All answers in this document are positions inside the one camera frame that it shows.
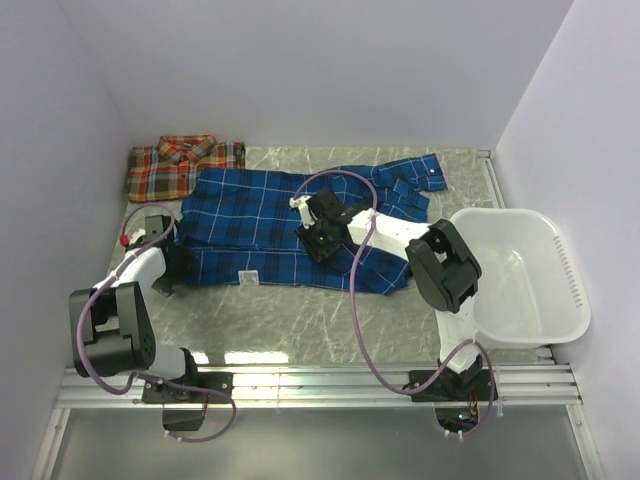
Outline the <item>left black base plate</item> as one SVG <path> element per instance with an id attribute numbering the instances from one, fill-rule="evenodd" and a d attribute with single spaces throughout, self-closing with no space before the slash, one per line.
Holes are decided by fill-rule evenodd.
<path id="1" fill-rule="evenodd" d="M 204 372 L 193 378 L 170 380 L 169 383 L 146 381 L 142 393 L 143 404 L 224 404 L 232 396 L 233 374 Z"/>

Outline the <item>blue plaid long sleeve shirt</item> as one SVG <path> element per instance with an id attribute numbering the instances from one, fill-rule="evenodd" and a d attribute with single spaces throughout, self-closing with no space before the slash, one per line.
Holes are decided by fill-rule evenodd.
<path id="1" fill-rule="evenodd" d="M 266 170 L 206 169 L 181 206 L 180 244 L 194 263 L 186 284 L 238 285 L 244 272 L 262 285 L 346 291 L 355 247 L 343 245 L 328 260 L 311 259 L 296 235 L 300 216 L 289 206 L 295 192 L 328 187 L 347 206 L 375 205 L 412 222 L 427 219 L 427 193 L 447 187 L 434 154 L 379 166 L 334 167 L 326 175 Z"/>

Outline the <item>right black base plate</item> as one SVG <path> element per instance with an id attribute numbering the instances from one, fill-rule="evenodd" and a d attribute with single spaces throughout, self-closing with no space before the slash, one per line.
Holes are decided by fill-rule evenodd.
<path id="1" fill-rule="evenodd" d="M 427 389 L 411 396 L 414 403 L 424 402 L 488 402 L 499 399 L 497 387 L 486 369 L 458 375 L 445 370 Z"/>

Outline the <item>folded orange plaid shirt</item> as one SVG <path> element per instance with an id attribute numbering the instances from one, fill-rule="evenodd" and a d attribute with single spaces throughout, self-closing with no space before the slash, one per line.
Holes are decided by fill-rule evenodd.
<path id="1" fill-rule="evenodd" d="M 126 189 L 132 203 L 177 201 L 195 188 L 209 168 L 243 169 L 241 141 L 218 142 L 213 135 L 161 136 L 155 145 L 134 147 L 128 160 Z"/>

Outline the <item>white plastic basin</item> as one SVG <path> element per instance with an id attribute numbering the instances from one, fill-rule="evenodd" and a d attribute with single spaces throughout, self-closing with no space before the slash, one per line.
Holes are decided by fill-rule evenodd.
<path id="1" fill-rule="evenodd" d="M 549 218 L 526 209 L 465 208 L 451 222 L 482 269 L 474 319 L 484 347 L 564 344 L 588 330 L 586 292 Z"/>

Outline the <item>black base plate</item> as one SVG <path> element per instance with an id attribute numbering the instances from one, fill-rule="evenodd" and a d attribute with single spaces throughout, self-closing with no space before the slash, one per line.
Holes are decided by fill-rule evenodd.
<path id="1" fill-rule="evenodd" d="M 411 396 L 414 403 L 424 402 L 488 402 L 499 399 L 497 387 L 486 369 L 458 375 L 445 370 L 427 389 Z"/>
<path id="2" fill-rule="evenodd" d="M 232 396 L 233 374 L 204 372 L 193 378 L 170 380 L 169 383 L 146 381 L 142 393 L 143 404 L 224 404 Z"/>

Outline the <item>aluminium mounting rail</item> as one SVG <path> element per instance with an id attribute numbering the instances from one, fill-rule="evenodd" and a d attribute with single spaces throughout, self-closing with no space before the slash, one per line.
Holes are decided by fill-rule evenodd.
<path id="1" fill-rule="evenodd" d="M 406 395 L 395 394 L 364 365 L 328 366 L 230 365 L 202 366 L 206 373 L 232 374 L 232 398 L 240 409 L 265 408 L 402 408 L 416 407 Z M 580 405 L 582 397 L 568 365 L 498 365 L 494 368 L 497 405 Z M 131 409 L 142 402 L 144 382 L 136 381 L 125 395 L 114 396 L 78 376 L 64 373 L 54 406 L 76 409 Z"/>

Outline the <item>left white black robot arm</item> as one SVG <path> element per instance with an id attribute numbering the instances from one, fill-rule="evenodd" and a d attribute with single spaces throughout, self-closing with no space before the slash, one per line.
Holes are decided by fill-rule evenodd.
<path id="1" fill-rule="evenodd" d="M 129 392 L 142 378 L 179 402 L 201 390 L 192 353 L 157 342 L 146 298 L 174 292 L 195 257 L 176 242 L 170 214 L 149 216 L 132 237 L 120 235 L 125 256 L 107 277 L 69 297 L 72 355 L 76 372 L 112 395 Z"/>

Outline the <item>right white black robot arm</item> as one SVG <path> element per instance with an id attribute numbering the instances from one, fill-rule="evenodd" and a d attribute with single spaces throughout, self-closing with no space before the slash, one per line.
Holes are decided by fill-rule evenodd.
<path id="1" fill-rule="evenodd" d="M 345 206 L 325 188 L 289 201 L 302 224 L 296 233 L 311 258 L 328 259 L 342 245 L 358 254 L 370 246 L 408 263 L 422 299 L 436 312 L 440 359 L 435 372 L 415 386 L 391 386 L 395 393 L 429 393 L 441 401 L 465 400 L 478 388 L 487 351 L 476 339 L 474 297 L 481 266 L 448 220 L 416 223 L 378 212 L 374 207 Z"/>

